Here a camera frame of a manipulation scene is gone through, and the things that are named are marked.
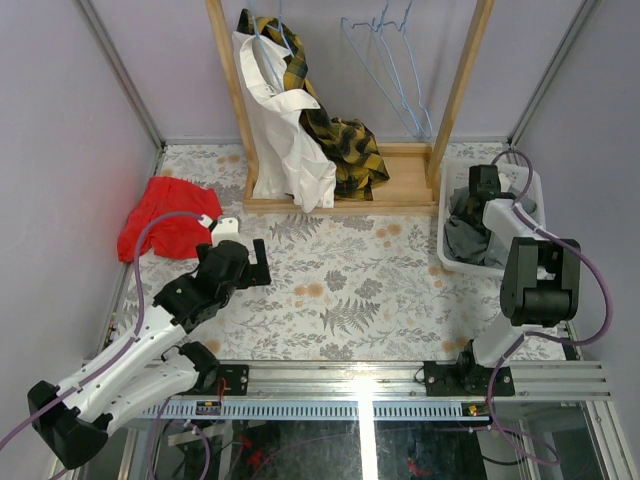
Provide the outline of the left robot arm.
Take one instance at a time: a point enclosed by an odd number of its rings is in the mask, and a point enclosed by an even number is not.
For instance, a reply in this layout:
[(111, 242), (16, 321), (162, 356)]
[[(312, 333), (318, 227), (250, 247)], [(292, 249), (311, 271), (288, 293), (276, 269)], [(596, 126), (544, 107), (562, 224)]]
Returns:
[(198, 246), (197, 268), (167, 283), (140, 325), (67, 379), (41, 380), (28, 391), (33, 429), (65, 469), (88, 463), (116, 430), (154, 404), (217, 387), (218, 359), (189, 335), (236, 291), (270, 284), (264, 241), (254, 240), (252, 252), (254, 261), (232, 240)]

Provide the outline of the white plastic basket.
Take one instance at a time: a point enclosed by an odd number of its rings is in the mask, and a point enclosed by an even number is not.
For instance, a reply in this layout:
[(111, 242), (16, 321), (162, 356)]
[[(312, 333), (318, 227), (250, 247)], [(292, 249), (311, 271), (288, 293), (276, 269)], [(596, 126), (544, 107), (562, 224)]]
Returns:
[[(452, 272), (467, 275), (501, 279), (504, 275), (503, 267), (478, 266), (454, 260), (445, 249), (444, 226), (451, 216), (451, 197), (455, 191), (468, 187), (469, 168), (479, 164), (489, 164), (489, 160), (475, 160), (468, 158), (445, 158), (441, 165), (441, 185), (439, 195), (439, 213), (437, 220), (437, 256), (443, 267)], [(500, 180), (503, 187), (513, 187), (522, 191), (528, 178), (528, 168), (503, 162), (497, 163)], [(533, 173), (532, 181), (527, 189), (525, 198), (536, 204), (536, 211), (531, 214), (535, 222), (546, 226), (544, 196), (541, 180), (537, 172)]]

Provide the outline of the yellow plaid shirt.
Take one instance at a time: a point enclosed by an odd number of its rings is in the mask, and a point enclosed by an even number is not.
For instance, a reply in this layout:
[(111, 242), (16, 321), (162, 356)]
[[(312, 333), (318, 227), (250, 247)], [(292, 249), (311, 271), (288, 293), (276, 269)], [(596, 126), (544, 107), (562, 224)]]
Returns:
[[(274, 17), (255, 16), (244, 8), (236, 31), (244, 34), (258, 33), (285, 49), (278, 34), (268, 28), (273, 19)], [(284, 88), (301, 89), (317, 100), (316, 91), (308, 78), (306, 55), (292, 58), (285, 49), (285, 63)], [(303, 110), (300, 124), (320, 146), (328, 160), (336, 165), (336, 198), (371, 201), (373, 190), (390, 179), (375, 135), (360, 120), (330, 117), (326, 109), (319, 106)]]

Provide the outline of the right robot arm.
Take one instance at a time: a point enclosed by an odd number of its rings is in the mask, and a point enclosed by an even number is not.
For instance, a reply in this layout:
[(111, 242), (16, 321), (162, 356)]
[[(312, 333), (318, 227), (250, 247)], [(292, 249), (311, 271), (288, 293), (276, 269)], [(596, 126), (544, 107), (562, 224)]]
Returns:
[(500, 287), (501, 313), (459, 355), (458, 387), (478, 394), (488, 387), (492, 370), (504, 368), (526, 336), (571, 320), (577, 313), (580, 286), (579, 244), (542, 235), (520, 197), (502, 189), (498, 167), (469, 168), (466, 216), (509, 248)]

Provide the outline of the blue wire hanger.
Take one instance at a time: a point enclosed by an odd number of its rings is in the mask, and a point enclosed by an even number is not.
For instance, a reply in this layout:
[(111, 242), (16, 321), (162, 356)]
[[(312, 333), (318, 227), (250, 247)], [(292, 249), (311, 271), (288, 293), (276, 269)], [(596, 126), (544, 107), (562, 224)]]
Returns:
[(426, 140), (434, 130), (408, 35), (413, 4), (406, 1), (398, 17), (391, 12), (392, 1), (385, 1), (373, 27), (373, 41), (388, 81), (384, 95), (405, 130), (415, 139)]

